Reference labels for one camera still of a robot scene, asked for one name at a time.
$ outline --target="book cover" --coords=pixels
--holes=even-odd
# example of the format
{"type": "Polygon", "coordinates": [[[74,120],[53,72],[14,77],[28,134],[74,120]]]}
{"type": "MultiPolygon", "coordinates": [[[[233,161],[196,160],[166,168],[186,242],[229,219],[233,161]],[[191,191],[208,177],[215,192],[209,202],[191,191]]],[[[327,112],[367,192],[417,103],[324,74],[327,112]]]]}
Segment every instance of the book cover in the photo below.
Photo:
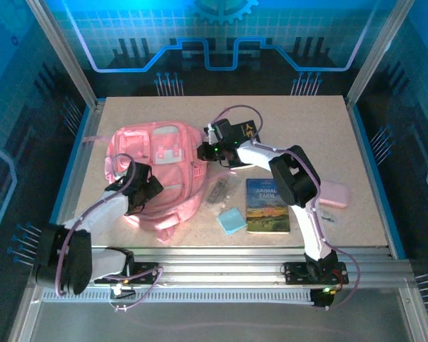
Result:
{"type": "MultiPolygon", "coordinates": [[[[255,127],[254,120],[245,121],[244,123],[238,123],[236,125],[232,125],[231,127],[233,129],[233,132],[235,133],[235,137],[240,137],[238,138],[239,145],[245,143],[255,134],[255,132],[257,132],[257,127],[255,127]]],[[[259,143],[261,143],[260,137],[258,135],[255,137],[255,139],[259,143]]],[[[244,164],[239,160],[228,160],[228,166],[231,170],[239,170],[253,167],[254,165],[244,164]]]]}
{"type": "Polygon", "coordinates": [[[288,234],[288,206],[277,193],[272,179],[246,180],[246,222],[248,233],[288,234]]]}

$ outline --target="pink backpack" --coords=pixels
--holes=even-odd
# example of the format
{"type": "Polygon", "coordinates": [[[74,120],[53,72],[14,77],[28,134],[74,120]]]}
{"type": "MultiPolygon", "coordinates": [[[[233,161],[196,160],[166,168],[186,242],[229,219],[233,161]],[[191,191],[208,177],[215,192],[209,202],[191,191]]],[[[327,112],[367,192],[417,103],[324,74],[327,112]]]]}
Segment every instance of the pink backpack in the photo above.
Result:
{"type": "Polygon", "coordinates": [[[115,182],[114,171],[121,173],[130,163],[128,158],[118,157],[112,165],[113,157],[127,153],[136,162],[150,165],[163,186],[163,191],[147,202],[140,214],[125,216],[129,223],[158,230],[158,240],[167,242],[175,225],[196,213],[207,183],[208,164],[197,158],[203,136],[200,130],[178,121],[130,125],[113,135],[105,159],[108,182],[115,182]]]}

